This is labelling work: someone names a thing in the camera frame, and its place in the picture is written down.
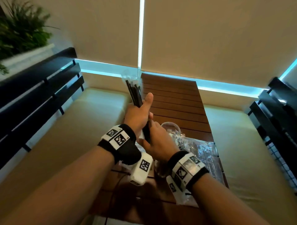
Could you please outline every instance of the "wooden table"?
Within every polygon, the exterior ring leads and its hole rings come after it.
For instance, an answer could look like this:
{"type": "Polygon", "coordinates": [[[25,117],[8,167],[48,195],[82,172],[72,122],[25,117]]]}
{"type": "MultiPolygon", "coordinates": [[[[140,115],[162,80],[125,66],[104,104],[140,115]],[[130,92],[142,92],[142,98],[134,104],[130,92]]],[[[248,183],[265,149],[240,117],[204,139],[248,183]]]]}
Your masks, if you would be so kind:
{"type": "MultiPolygon", "coordinates": [[[[214,141],[196,82],[147,74],[141,78],[144,95],[154,95],[154,121],[174,122],[187,137],[214,141]]],[[[113,167],[89,211],[91,214],[137,224],[209,224],[199,208],[176,205],[166,180],[154,177],[153,169],[141,187],[129,183],[127,174],[121,166],[113,167]]]]}

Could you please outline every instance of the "black bench backrest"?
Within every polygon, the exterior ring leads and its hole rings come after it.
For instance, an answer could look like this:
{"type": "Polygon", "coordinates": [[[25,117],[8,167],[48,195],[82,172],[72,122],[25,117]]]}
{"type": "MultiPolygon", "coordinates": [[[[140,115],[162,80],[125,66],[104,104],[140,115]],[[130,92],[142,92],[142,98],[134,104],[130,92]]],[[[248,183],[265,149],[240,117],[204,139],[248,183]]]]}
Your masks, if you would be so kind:
{"type": "Polygon", "coordinates": [[[0,168],[82,88],[76,57],[71,47],[0,82],[0,168]]]}
{"type": "Polygon", "coordinates": [[[270,139],[266,145],[274,144],[297,177],[297,92],[277,77],[268,86],[270,89],[259,95],[260,100],[252,103],[248,115],[255,115],[259,134],[270,139]]]}

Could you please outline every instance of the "cushioned bench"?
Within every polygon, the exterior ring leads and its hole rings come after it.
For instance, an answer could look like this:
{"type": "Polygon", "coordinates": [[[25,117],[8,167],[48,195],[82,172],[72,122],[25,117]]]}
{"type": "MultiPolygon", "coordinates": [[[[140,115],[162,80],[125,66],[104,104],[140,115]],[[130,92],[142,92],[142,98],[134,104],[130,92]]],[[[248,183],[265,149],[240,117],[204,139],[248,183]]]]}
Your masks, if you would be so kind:
{"type": "Polygon", "coordinates": [[[107,129],[120,124],[130,100],[123,92],[84,90],[0,184],[0,220],[41,183],[95,146],[107,129]]]}
{"type": "Polygon", "coordinates": [[[204,108],[230,190],[270,224],[297,224],[293,189],[248,115],[214,106],[204,108]]]}

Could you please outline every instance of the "forearm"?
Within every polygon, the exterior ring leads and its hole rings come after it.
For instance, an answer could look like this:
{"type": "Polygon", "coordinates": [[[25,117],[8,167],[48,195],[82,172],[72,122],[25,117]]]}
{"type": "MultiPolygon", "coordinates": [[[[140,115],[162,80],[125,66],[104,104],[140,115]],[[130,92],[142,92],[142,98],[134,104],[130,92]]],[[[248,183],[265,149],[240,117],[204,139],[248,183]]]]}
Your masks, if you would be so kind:
{"type": "Polygon", "coordinates": [[[216,224],[268,224],[210,174],[193,185],[192,194],[216,224]]]}
{"type": "Polygon", "coordinates": [[[36,189],[4,224],[75,224],[90,208],[113,165],[110,152],[94,147],[36,189]]]}

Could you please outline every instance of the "white planter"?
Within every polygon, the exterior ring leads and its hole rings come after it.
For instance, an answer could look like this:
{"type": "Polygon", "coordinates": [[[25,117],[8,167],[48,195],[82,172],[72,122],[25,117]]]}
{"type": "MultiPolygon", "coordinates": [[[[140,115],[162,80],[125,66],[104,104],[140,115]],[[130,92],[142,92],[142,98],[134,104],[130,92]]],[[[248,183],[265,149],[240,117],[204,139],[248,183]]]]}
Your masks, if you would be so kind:
{"type": "Polygon", "coordinates": [[[54,54],[54,47],[54,44],[49,44],[45,47],[37,48],[35,50],[18,54],[11,58],[2,60],[1,63],[9,69],[9,74],[0,74],[0,81],[7,79],[8,77],[52,56],[54,54]]]}

